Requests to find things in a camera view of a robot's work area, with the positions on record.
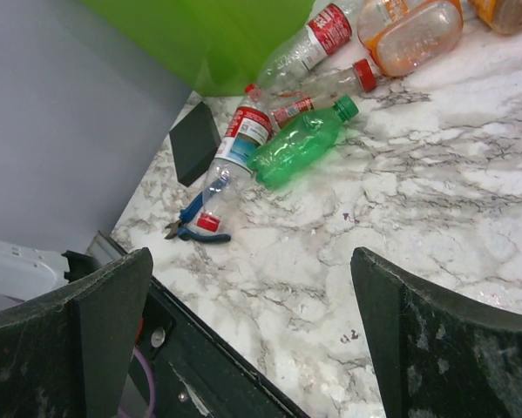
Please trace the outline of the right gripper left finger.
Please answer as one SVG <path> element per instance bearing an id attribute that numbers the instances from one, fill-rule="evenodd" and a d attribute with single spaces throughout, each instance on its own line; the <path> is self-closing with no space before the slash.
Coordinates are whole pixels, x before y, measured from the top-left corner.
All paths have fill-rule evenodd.
<path id="1" fill-rule="evenodd" d="M 115 416 L 152 269 L 139 249 L 0 311 L 0 417 Z"/>

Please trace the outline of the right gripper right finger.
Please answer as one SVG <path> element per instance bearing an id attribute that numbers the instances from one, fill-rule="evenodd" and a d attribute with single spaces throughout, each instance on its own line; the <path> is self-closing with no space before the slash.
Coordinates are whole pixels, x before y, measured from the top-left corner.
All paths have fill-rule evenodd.
<path id="1" fill-rule="evenodd" d="M 358 247 L 357 305 L 388 417 L 522 417 L 522 314 Z"/>

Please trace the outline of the green plastic bottle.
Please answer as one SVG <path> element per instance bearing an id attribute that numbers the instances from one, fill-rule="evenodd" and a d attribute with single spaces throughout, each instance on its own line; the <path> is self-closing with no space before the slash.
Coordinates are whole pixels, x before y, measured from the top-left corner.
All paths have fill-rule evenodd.
<path id="1" fill-rule="evenodd" d="M 275 190 L 320 159 L 359 113 L 349 96 L 325 109 L 306 111 L 286 125 L 247 162 L 257 183 Z"/>

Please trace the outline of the crushed orange label bottle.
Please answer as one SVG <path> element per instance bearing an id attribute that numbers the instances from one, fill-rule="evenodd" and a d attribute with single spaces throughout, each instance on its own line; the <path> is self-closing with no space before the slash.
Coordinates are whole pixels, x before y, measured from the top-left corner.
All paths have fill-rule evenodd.
<path id="1" fill-rule="evenodd" d="M 464 26 L 459 1 L 376 0 L 357 18 L 360 42 L 382 74 L 400 78 L 451 51 Z"/>

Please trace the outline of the orange juice bottle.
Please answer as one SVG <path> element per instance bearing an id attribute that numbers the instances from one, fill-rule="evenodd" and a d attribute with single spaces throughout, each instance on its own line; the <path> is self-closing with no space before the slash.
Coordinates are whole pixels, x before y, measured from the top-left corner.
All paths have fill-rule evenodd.
<path id="1" fill-rule="evenodd" d="M 522 31 L 522 0 L 471 0 L 478 17 L 501 35 Z"/>

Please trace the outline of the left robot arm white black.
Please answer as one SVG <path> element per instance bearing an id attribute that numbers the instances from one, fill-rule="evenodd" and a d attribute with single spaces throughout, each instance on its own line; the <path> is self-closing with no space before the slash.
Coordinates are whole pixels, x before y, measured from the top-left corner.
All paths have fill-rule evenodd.
<path id="1" fill-rule="evenodd" d="M 0 241 L 0 311 L 66 285 L 69 271 L 61 253 Z"/>

